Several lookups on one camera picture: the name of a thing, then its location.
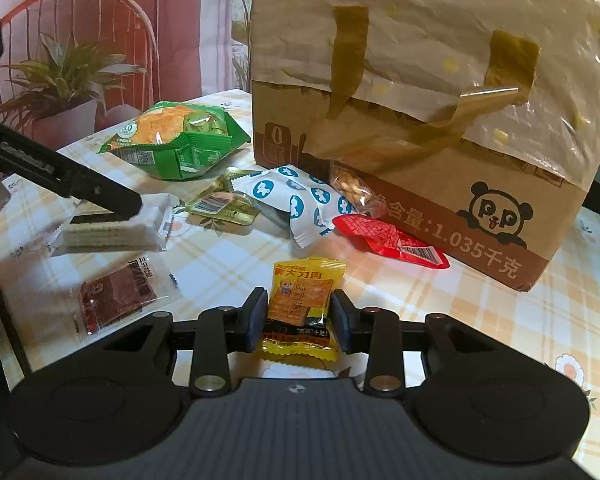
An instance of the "cartoon character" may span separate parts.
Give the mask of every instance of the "cartoon character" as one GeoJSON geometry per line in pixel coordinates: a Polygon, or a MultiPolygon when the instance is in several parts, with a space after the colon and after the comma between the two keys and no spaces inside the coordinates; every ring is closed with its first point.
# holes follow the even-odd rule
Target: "cartoon character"
{"type": "Polygon", "coordinates": [[[325,227],[325,225],[322,223],[322,215],[320,214],[320,210],[318,208],[315,208],[314,211],[314,224],[316,227],[325,227]]]}
{"type": "Polygon", "coordinates": [[[291,289],[294,288],[294,282],[281,282],[280,283],[280,294],[286,296],[291,294],[291,289]]]}
{"type": "Polygon", "coordinates": [[[517,244],[526,249],[525,241],[518,235],[525,220],[531,220],[534,215],[531,205],[519,203],[504,191],[489,189],[485,182],[475,182],[471,192],[474,197],[468,210],[457,212],[467,225],[493,236],[501,244],[517,244]]]}
{"type": "Polygon", "coordinates": [[[266,198],[273,190],[273,182],[270,180],[261,180],[253,187],[253,195],[256,198],[266,198]]]}
{"type": "Polygon", "coordinates": [[[311,193],[314,198],[321,204],[326,204],[331,199],[331,193],[319,187],[312,187],[311,193]]]}
{"type": "Polygon", "coordinates": [[[304,211],[304,203],[302,199],[298,195],[292,195],[291,199],[289,199],[290,205],[290,217],[291,218],[299,218],[299,216],[304,211]]]}
{"type": "Polygon", "coordinates": [[[286,176],[298,176],[297,172],[295,172],[294,170],[292,170],[291,168],[288,168],[286,166],[282,166],[282,168],[279,168],[278,171],[281,174],[286,175],[286,176]]]}
{"type": "Polygon", "coordinates": [[[291,189],[304,189],[304,186],[302,186],[301,184],[298,184],[297,182],[289,179],[286,181],[286,184],[291,188],[291,189]]]}
{"type": "Polygon", "coordinates": [[[349,213],[351,213],[352,209],[353,206],[351,205],[351,202],[349,202],[349,200],[341,196],[338,200],[338,211],[340,212],[340,214],[348,215],[349,213]]]}

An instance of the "meat snack package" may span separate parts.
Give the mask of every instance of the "meat snack package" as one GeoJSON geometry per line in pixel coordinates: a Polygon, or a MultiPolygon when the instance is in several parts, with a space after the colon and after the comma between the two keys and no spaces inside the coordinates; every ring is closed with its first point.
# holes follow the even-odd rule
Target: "meat snack package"
{"type": "Polygon", "coordinates": [[[331,291],[347,264],[327,258],[277,262],[262,349],[277,355],[307,354],[327,361],[337,358],[328,313],[331,291]]]}
{"type": "Polygon", "coordinates": [[[333,223],[346,235],[364,237],[371,250],[381,256],[431,269],[449,268],[442,251],[399,231],[393,224],[357,214],[336,216],[333,223]]]}
{"type": "Polygon", "coordinates": [[[224,108],[161,101],[105,142],[99,153],[165,180],[206,173],[250,137],[224,108]]]}
{"type": "Polygon", "coordinates": [[[351,202],[333,187],[295,166],[236,178],[232,186],[260,202],[289,212],[292,235],[302,248],[333,231],[334,217],[353,211],[351,202]]]}
{"type": "Polygon", "coordinates": [[[243,193],[234,192],[231,184],[232,178],[259,173],[255,170],[239,170],[227,168],[222,175],[216,178],[211,186],[187,202],[184,211],[215,218],[240,225],[250,225],[260,212],[253,202],[253,198],[243,193]]]}
{"type": "Polygon", "coordinates": [[[176,281],[158,254],[143,254],[125,267],[71,291],[76,305],[74,321],[80,336],[131,316],[146,314],[181,298],[176,281]]]}
{"type": "Polygon", "coordinates": [[[119,220],[100,206],[81,202],[74,216],[55,232],[53,254],[164,250],[178,204],[180,200],[170,193],[144,194],[140,212],[119,220]]]}

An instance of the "yellow checkered tablecloth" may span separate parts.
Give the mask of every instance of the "yellow checkered tablecloth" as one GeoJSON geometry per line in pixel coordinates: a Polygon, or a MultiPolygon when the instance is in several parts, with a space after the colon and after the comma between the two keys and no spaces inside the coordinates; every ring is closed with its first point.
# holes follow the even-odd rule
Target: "yellow checkered tablecloth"
{"type": "MultiPolygon", "coordinates": [[[[194,102],[222,105],[251,132],[249,94],[232,90],[194,102]]],[[[162,182],[109,153],[96,153],[114,129],[61,152],[139,192],[168,191],[182,200],[205,189],[226,166],[255,167],[253,152],[246,147],[202,180],[162,182]]],[[[75,305],[68,289],[121,267],[132,253],[50,256],[50,233],[71,216],[76,201],[58,198],[15,175],[5,184],[12,198],[0,213],[0,284],[31,365],[38,369],[86,344],[75,333],[71,316],[75,305]]],[[[170,304],[176,320],[194,319],[202,310],[221,304],[242,304],[253,287],[270,287],[276,261],[311,255],[346,260],[342,288],[357,306],[388,308],[405,320],[421,321],[429,312],[448,313],[576,381],[589,397],[591,418],[574,459],[600,478],[599,215],[580,211],[548,269],[526,294],[453,259],[449,269],[431,270],[360,252],[350,238],[337,233],[301,250],[263,215],[248,227],[203,226],[201,221],[180,214],[168,250],[162,253],[184,296],[170,304]]],[[[13,387],[22,375],[1,327],[0,356],[13,387]]],[[[270,359],[237,355],[232,374],[360,378],[366,363],[361,354],[343,356],[336,363],[304,356],[270,359]]],[[[404,363],[408,385],[419,384],[424,378],[419,355],[405,353],[404,363]]],[[[187,384],[189,365],[190,353],[181,352],[174,382],[187,384]]]]}

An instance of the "white candy wrapper with blue pattern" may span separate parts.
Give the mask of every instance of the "white candy wrapper with blue pattern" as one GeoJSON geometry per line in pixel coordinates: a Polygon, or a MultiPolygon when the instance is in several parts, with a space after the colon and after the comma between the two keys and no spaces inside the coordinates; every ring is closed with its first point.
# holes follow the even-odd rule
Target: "white candy wrapper with blue pattern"
{"type": "Polygon", "coordinates": [[[291,233],[302,248],[335,229],[336,216],[355,212],[351,202],[329,184],[296,168],[280,166],[232,180],[241,191],[290,213],[291,233]]]}

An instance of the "black cable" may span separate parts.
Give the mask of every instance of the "black cable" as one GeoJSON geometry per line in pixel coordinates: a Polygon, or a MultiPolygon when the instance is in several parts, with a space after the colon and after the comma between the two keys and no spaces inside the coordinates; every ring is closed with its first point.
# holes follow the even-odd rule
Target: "black cable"
{"type": "Polygon", "coordinates": [[[11,315],[7,311],[7,306],[4,303],[4,296],[2,295],[2,289],[0,288],[0,321],[2,322],[2,326],[4,327],[4,331],[7,334],[7,339],[9,339],[9,343],[11,344],[11,348],[13,348],[13,353],[16,356],[18,364],[20,365],[20,369],[22,370],[23,375],[26,377],[33,373],[31,369],[31,364],[29,364],[29,359],[27,359],[27,354],[24,351],[24,346],[22,345],[22,341],[18,336],[18,332],[13,325],[13,320],[11,319],[11,315]]]}

